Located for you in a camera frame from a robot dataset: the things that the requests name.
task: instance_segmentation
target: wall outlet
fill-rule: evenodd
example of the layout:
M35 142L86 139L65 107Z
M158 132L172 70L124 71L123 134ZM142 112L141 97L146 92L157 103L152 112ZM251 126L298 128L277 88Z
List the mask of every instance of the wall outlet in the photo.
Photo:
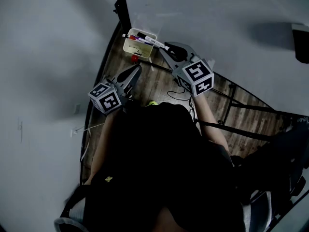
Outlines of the wall outlet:
M76 134L77 134L76 129L72 129L71 132L70 132L70 137L73 137Z

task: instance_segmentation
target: pen holder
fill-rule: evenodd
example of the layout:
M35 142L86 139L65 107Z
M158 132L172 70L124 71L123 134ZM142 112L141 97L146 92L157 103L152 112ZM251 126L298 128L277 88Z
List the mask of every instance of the pen holder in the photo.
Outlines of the pen holder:
M130 29L128 35L137 35L139 32L156 40L156 36L138 29ZM148 60L154 45L147 45L138 41L126 38L123 50L130 55L136 55L142 60Z

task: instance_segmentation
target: black pole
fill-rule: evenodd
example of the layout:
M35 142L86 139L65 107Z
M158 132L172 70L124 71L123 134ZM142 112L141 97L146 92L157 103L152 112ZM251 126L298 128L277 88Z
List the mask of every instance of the black pole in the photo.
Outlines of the black pole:
M231 96L230 102L228 104L227 111L226 111L226 114L225 114L225 117L224 117L224 120L223 120L223 123L222 123L223 125L225 125L225 123L227 121L228 114L230 113L231 105L233 103L232 99L234 98L235 92L236 92L236 85L233 85L232 96Z
M234 101L234 102L236 102L236 103L238 103L238 104L242 104L240 101L237 101L237 100L235 100L235 99L229 97L228 95L226 95L226 94L224 94L224 93L222 93L222 92L220 92L220 91L218 91L218 90L216 90L216 89L214 89L214 88L210 89L210 91L213 91L213 92L215 92L215 93L217 93L217 94L219 94L219 95L222 95L222 96L224 96L224 97L226 97L226 98L228 98L228 99L230 99L230 100L232 100L232 101Z
M220 124L214 124L214 123L209 123L209 122L205 122L199 119L195 119L195 122L200 123L200 125L204 125L204 126L212 126L215 128L219 128L222 130L226 130L232 133L236 133L245 137L250 137L253 139L257 139L257 140L262 140L262 141L270 141L273 136L266 136L266 135L262 135L262 134L258 134L258 133L254 133L254 132L249 132L246 130L240 130L240 129L236 129L230 126L225 126L225 125L220 125Z
M232 82L231 80L225 78L224 76L218 74L217 72L213 72L213 73L214 73L215 75L217 75L217 76L223 78L224 80L230 82L231 84L236 85L237 87L241 88L242 90L245 90L248 94L252 95L253 97L256 97L259 101L261 101L262 103L264 103L266 106L271 107L271 106L269 106L268 104L266 104L264 101L262 101L260 98L258 98L257 96L253 95L253 94L252 94L251 92L249 92L248 90L244 89L243 87L237 85L236 83L234 83L234 82Z
M117 2L115 3L115 9L119 16L119 20L124 30L124 33L127 34L132 28L132 26L126 0L117 0Z
M278 115L283 115L286 117L307 117L307 116L302 116L298 114L291 114L287 112L281 112L281 111L276 111L273 108L270 107L263 107L263 106L252 106L252 105L244 105L244 104L231 104L231 106L234 107L239 107L239 108L246 108L246 109L251 109L251 110L257 110L257 111L262 111L262 112L268 112L268 113L273 113L273 114L278 114Z

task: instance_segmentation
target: marker pen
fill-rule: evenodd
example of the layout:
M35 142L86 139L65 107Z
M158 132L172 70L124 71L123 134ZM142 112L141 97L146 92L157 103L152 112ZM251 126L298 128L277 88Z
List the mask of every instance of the marker pen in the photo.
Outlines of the marker pen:
M149 42L155 44L157 47L162 47L162 48L164 48L164 49L167 50L167 51L169 50L169 47L168 47L168 46L162 44L162 43L159 42L159 41L154 40L153 38L150 38L149 36L147 36L147 35L145 35L145 34L143 34L143 33L141 33L141 32L137 33L137 35L140 36L141 38L143 38L143 39L145 39L145 40L148 40Z
M138 36L135 36L135 35L131 35L131 34L126 35L126 34L124 33L124 34L122 35L122 37L128 38L128 39L133 40L133 41L137 41L137 42L142 43L142 44L153 45L153 44L150 43L149 41L144 40L143 38L138 37Z
M131 35L131 36L135 37L137 40L139 40L139 41L141 41L141 42L143 42L143 43L145 43L145 44L153 45L153 44L150 43L148 40L145 40L145 39L143 39L142 37L139 37L139 36L136 36L136 35Z

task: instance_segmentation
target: black cable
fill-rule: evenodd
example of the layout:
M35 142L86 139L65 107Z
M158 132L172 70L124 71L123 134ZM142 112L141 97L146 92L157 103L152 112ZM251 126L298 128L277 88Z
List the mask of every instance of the black cable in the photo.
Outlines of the black cable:
M194 105L193 105L193 103L192 103L192 96L190 97L190 100L189 100L189 106L190 106L190 108L191 108L189 112L192 111L193 120L195 120L195 107L194 107Z
M188 101L191 99L191 97L189 99L178 99L178 98L175 98L175 97L172 97L171 95L169 95L169 93L175 93L175 94L183 94L185 92L185 89L183 89L183 92L175 92L175 91L168 91L168 96L170 96L171 98L175 99L175 100L179 100L179 101Z

